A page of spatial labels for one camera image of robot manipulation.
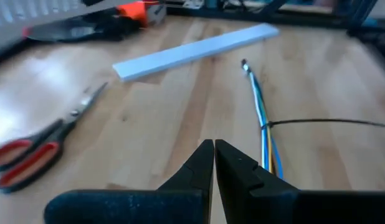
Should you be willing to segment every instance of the orange object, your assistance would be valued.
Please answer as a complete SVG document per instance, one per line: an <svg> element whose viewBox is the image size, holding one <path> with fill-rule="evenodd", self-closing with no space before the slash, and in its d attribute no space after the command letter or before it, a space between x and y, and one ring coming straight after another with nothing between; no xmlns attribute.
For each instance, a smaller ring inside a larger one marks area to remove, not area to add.
<svg viewBox="0 0 385 224"><path fill-rule="evenodd" d="M146 3L137 1L129 4L124 4L116 7L122 15L128 16L132 19L139 20L144 27L148 27L148 18L145 10Z"/></svg>

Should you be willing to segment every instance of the scissors blade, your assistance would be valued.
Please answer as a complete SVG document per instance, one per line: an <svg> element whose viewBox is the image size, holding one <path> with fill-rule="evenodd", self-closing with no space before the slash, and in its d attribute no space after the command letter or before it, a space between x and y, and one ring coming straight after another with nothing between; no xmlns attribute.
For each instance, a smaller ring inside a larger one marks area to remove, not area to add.
<svg viewBox="0 0 385 224"><path fill-rule="evenodd" d="M80 101L79 105L69 113L69 117L65 120L71 122L81 118L88 109L97 101L97 98L101 95L102 91L106 87L108 82L102 84L93 94Z"/></svg>

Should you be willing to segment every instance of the metal frame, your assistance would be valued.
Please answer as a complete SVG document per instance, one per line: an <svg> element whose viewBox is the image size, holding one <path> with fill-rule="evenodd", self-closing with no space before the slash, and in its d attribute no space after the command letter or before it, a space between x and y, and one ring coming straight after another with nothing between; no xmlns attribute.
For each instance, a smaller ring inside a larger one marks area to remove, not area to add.
<svg viewBox="0 0 385 224"><path fill-rule="evenodd" d="M378 0L355 0L352 10L347 15L338 16L335 14L324 14L315 12L294 12L280 10L287 0L273 0L259 12L249 12L241 10L224 10L217 1L217 8L209 9L187 9L180 6L177 0L167 0L168 14L177 16L196 16L217 19L232 19L240 21L269 22L274 24L287 24L296 26L327 27L334 29L352 29L360 27L373 10Z"/></svg>

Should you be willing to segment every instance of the wood grain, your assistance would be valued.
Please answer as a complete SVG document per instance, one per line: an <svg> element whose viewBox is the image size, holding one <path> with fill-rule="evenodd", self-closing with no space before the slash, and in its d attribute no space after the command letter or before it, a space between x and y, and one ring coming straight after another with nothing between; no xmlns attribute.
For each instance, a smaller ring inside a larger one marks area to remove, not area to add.
<svg viewBox="0 0 385 224"><path fill-rule="evenodd" d="M0 143L26 136L72 108L86 89L108 88L73 130L60 162L12 195L0 223L42 223L72 189L155 189L203 139L226 141L260 160L260 133L246 58L271 120L352 118L385 123L385 72L342 31L278 26L280 36L121 83L112 64L254 25L168 17L121 43L51 45L0 66ZM385 129L286 124L273 129L286 181L301 189L385 190ZM225 223L214 179L212 223Z"/></svg>

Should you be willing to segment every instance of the white plastic strip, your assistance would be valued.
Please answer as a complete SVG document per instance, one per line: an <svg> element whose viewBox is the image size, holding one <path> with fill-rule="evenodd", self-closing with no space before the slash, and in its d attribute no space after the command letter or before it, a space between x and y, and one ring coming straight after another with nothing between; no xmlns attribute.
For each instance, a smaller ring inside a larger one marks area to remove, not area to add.
<svg viewBox="0 0 385 224"><path fill-rule="evenodd" d="M261 24L217 37L185 44L113 65L122 81L127 82L183 63L218 54L242 45L278 35L278 29Z"/></svg>

